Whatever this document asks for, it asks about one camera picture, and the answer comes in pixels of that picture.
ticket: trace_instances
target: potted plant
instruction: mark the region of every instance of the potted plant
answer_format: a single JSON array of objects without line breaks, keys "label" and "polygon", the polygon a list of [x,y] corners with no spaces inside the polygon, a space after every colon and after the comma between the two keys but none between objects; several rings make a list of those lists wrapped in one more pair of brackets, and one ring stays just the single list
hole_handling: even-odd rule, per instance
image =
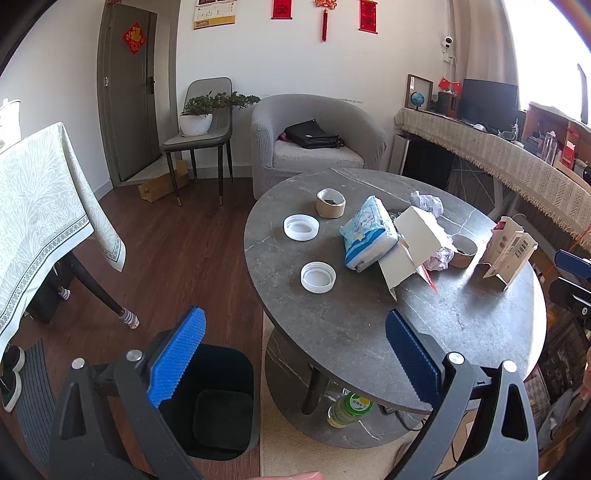
[{"label": "potted plant", "polygon": [[205,135],[212,124],[213,113],[219,108],[233,107],[244,108],[251,106],[261,99],[254,95],[242,95],[238,92],[217,93],[212,97],[212,93],[193,97],[187,100],[183,113],[181,113],[178,122],[184,137],[195,137]]}]

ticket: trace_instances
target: blue gripper pad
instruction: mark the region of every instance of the blue gripper pad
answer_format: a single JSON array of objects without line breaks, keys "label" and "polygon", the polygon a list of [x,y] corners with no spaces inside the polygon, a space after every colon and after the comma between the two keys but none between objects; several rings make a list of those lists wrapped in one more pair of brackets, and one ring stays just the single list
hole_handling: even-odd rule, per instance
[{"label": "blue gripper pad", "polygon": [[148,398],[156,408],[173,396],[205,334],[205,312],[193,307],[150,369]]},{"label": "blue gripper pad", "polygon": [[386,338],[419,399],[430,403],[434,410],[439,408],[443,401],[441,371],[396,310],[386,317]]}]

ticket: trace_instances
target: tablecloth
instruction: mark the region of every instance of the tablecloth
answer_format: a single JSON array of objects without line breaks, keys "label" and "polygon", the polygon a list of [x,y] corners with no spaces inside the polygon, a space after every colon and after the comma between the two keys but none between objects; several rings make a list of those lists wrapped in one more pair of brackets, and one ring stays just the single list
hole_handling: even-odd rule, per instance
[{"label": "tablecloth", "polygon": [[[449,118],[402,108],[397,128],[449,150],[499,179],[578,239],[591,224],[591,195],[525,149]],[[581,245],[591,252],[591,232]]]},{"label": "tablecloth", "polygon": [[107,262],[121,271],[125,245],[62,123],[0,154],[0,353],[54,263],[93,233]]}]

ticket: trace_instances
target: gray chair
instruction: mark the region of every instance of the gray chair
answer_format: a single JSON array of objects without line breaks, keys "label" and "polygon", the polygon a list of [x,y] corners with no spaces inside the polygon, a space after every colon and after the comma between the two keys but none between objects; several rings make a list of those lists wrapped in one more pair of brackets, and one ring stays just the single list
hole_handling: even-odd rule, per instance
[{"label": "gray chair", "polygon": [[[307,150],[277,140],[290,125],[315,119],[346,147]],[[256,199],[279,182],[301,173],[350,167],[377,170],[386,149],[386,132],[365,111],[350,103],[317,95],[275,95],[252,113],[252,189]]]},{"label": "gray chair", "polygon": [[[193,97],[207,95],[209,92],[212,96],[217,93],[232,93],[232,82],[229,78],[220,77],[214,79],[195,80],[187,90],[187,97],[185,104]],[[168,161],[168,170],[170,171],[170,179],[173,184],[174,192],[177,196],[178,204],[181,205],[181,198],[178,192],[177,180],[174,176],[172,152],[180,152],[189,150],[191,153],[191,163],[193,165],[193,174],[195,175],[195,182],[197,182],[197,166],[195,163],[195,150],[199,148],[217,147],[217,183],[220,195],[220,205],[223,203],[223,146],[226,145],[228,153],[228,169],[230,170],[230,180],[233,180],[232,173],[232,148],[230,146],[230,138],[232,137],[232,108],[227,107],[214,111],[212,126],[205,135],[198,135],[196,137],[185,137],[181,131],[178,134],[167,140],[162,145],[162,151],[166,153]]]}]

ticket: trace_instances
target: white bottle cap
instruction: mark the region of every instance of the white bottle cap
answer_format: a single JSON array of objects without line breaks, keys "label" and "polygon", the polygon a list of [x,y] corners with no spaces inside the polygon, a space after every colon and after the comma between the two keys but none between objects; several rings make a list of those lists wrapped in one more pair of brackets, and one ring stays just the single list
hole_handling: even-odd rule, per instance
[{"label": "white bottle cap", "polygon": [[285,234],[299,242],[312,240],[318,234],[319,227],[318,220],[309,215],[292,215],[283,222]]},{"label": "white bottle cap", "polygon": [[336,272],[329,264],[312,262],[301,269],[301,284],[312,293],[326,293],[335,285]]}]

